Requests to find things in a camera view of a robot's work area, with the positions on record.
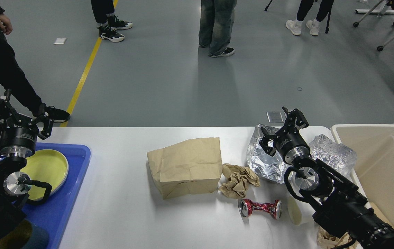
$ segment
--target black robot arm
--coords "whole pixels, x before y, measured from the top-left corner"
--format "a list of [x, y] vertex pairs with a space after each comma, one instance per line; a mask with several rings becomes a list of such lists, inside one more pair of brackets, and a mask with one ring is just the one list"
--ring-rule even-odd
[[[284, 162], [292, 165], [284, 174], [290, 194], [309, 203], [315, 210], [314, 221], [331, 235], [340, 238], [349, 233], [353, 241], [336, 249], [355, 241], [365, 249], [394, 248], [394, 228], [379, 219], [372, 208], [365, 208], [367, 198], [358, 192], [358, 186], [323, 161], [312, 159], [311, 150], [299, 133], [299, 129], [309, 125], [304, 115], [297, 109], [288, 111], [283, 107], [283, 110], [287, 114], [284, 125], [275, 135], [262, 129], [260, 145], [271, 156], [278, 151]], [[292, 172], [301, 196], [292, 188]]]

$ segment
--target crumpled paper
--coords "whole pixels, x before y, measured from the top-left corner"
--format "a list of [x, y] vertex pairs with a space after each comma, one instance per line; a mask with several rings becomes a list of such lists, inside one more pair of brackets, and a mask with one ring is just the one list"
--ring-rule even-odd
[[248, 167], [223, 164], [222, 173], [228, 179], [228, 182], [223, 183], [219, 187], [219, 191], [228, 198], [243, 199], [246, 197], [249, 184], [255, 187], [260, 186], [258, 176]]
[[[348, 233], [345, 233], [343, 237], [337, 238], [335, 236], [330, 235], [326, 230], [324, 230], [322, 227], [318, 228], [318, 238], [317, 238], [317, 243], [319, 246], [321, 246], [324, 249], [331, 249], [337, 246], [344, 245], [348, 242], [350, 242], [352, 238], [349, 236]], [[349, 246], [347, 248], [349, 249], [355, 249], [357, 248], [358, 242], [355, 242], [352, 246]]]

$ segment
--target red can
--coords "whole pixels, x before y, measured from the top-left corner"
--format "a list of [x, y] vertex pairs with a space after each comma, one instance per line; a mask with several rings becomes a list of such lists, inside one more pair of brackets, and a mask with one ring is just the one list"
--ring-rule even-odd
[[281, 217], [281, 201], [275, 200], [274, 203], [258, 203], [249, 199], [238, 200], [238, 210], [243, 217], [249, 217], [253, 211], [261, 210], [270, 213], [272, 218], [278, 220]]

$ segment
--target aluminum foil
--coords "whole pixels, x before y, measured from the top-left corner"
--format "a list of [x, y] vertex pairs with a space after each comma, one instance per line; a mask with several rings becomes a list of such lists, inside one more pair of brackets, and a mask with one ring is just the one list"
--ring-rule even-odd
[[357, 162], [357, 153], [344, 144], [337, 144], [324, 134], [309, 143], [312, 158], [320, 159], [340, 174], [348, 177]]
[[246, 161], [250, 169], [258, 176], [271, 180], [276, 183], [284, 183], [284, 172], [290, 166], [287, 165], [279, 153], [275, 156], [269, 156], [263, 148], [258, 144], [263, 138], [260, 128], [264, 127], [270, 135], [274, 135], [279, 129], [259, 124], [255, 127], [246, 151]]
[[[275, 134], [279, 129], [259, 124], [255, 127], [254, 134], [246, 151], [246, 162], [258, 176], [276, 183], [284, 183], [284, 172], [290, 167], [277, 152], [275, 156], [269, 156], [258, 144], [263, 137], [260, 128], [264, 127], [269, 134]], [[336, 144], [325, 135], [316, 136], [309, 143], [311, 154], [314, 159], [319, 158], [336, 171], [348, 177], [350, 170], [357, 160], [357, 153], [343, 144]]]

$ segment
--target tripod leg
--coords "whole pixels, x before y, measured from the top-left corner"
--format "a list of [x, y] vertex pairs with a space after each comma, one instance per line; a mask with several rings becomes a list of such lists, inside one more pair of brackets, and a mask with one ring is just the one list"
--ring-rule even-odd
[[269, 5], [271, 5], [272, 1], [273, 1], [273, 0], [271, 0], [271, 1], [269, 2], [268, 6], [266, 6], [265, 11], [268, 11]]
[[331, 0], [331, 9], [329, 10], [328, 13], [328, 22], [326, 23], [326, 31], [325, 33], [327, 34], [329, 32], [329, 21], [331, 21], [331, 12], [332, 12], [332, 6], [334, 5], [334, 0]]

